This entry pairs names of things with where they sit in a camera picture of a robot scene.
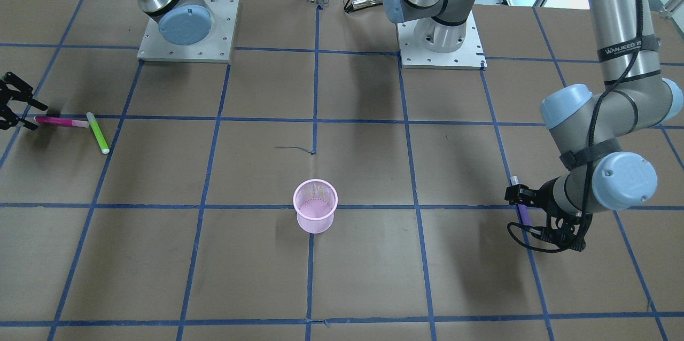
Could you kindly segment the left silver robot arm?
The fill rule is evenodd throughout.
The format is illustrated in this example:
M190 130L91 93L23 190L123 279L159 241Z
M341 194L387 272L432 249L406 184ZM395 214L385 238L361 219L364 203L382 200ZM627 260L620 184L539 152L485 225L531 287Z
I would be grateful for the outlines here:
M513 184L511 205L545 211L543 226L511 222L550 250L583 251L594 214L646 202L657 189L657 173L642 156L623 151L619 138L653 127L682 110L682 90L660 73L659 37L647 0L588 0L597 58L605 90L593 94L578 83L540 104L540 114L567 169L538 189ZM394 24L417 21L415 36L426 49L451 53L465 39L474 0L383 0Z

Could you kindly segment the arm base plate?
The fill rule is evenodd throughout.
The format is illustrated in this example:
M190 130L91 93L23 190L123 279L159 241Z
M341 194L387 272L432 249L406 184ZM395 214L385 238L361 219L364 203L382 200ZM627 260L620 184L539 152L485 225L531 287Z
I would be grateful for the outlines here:
M447 31L432 19L397 24L401 63L405 68L481 70L488 64L472 12L467 21Z
M149 20L137 58L156 63L229 63L239 0L184 5Z

